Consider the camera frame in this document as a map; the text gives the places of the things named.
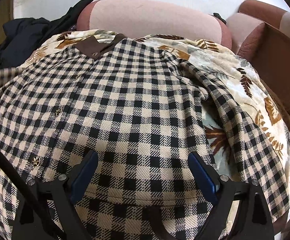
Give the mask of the dark navy clothing pile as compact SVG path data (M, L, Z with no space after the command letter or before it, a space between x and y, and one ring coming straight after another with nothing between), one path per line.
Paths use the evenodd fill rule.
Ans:
M76 29L80 13L93 1L80 0L53 21L43 17L17 18L3 24L6 38L0 44L0 69L20 66L53 35Z

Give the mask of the brown cardboard box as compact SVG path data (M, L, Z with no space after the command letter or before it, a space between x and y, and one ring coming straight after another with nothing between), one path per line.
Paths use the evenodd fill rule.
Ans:
M251 65L290 114L290 38L266 25Z

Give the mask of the brown pink sofa cushion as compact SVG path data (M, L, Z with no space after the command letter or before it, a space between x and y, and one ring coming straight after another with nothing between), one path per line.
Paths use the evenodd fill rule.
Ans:
M227 18L232 35L232 51L250 61L269 28L290 39L290 12L257 0L246 0L238 12Z

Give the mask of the small black object behind pillow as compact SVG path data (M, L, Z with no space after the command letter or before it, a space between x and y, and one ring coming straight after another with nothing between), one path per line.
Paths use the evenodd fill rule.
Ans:
M217 12L214 12L214 13L213 13L213 16L214 16L215 18L217 18L218 20L220 20L223 24L227 24L227 21L226 21L224 18L222 18L221 15L218 14Z

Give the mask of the pink bolster pillow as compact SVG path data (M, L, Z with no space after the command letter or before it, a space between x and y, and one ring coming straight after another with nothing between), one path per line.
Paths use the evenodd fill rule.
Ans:
M232 36L214 16L179 5L150 0L97 0L87 5L77 20L77 30L101 29L129 38L150 34L205 39L227 48Z

